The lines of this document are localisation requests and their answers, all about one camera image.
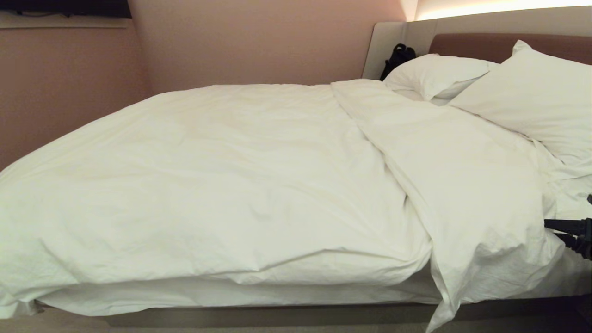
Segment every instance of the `pink wall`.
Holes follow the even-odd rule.
[[[0,29],[0,170],[152,92],[133,25]]]
[[[130,0],[155,92],[360,78],[398,0]]]

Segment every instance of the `television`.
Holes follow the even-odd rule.
[[[0,0],[0,11],[131,18],[127,0]]]

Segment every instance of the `brown headboard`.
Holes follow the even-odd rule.
[[[501,63],[520,39],[544,54],[592,65],[592,37],[544,34],[440,34],[430,53],[470,57]]]

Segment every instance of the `floor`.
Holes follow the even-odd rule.
[[[0,333],[423,333],[427,324],[293,326],[248,328],[115,328],[102,318],[47,309],[33,317],[0,321]],[[455,321],[436,333],[589,333],[590,327],[576,313],[527,316],[480,321]]]

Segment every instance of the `bed frame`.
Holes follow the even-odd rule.
[[[592,37],[544,34],[440,34],[430,53],[473,57],[501,63],[511,56],[518,39],[543,53],[592,65]],[[463,305],[456,320],[493,319],[518,315],[573,316],[587,307],[589,296],[535,300],[498,300]],[[149,309],[105,317],[119,327],[240,327],[292,325],[362,325],[427,322],[436,306],[421,304],[289,306],[269,308]],[[589,320],[589,310],[584,317]]]

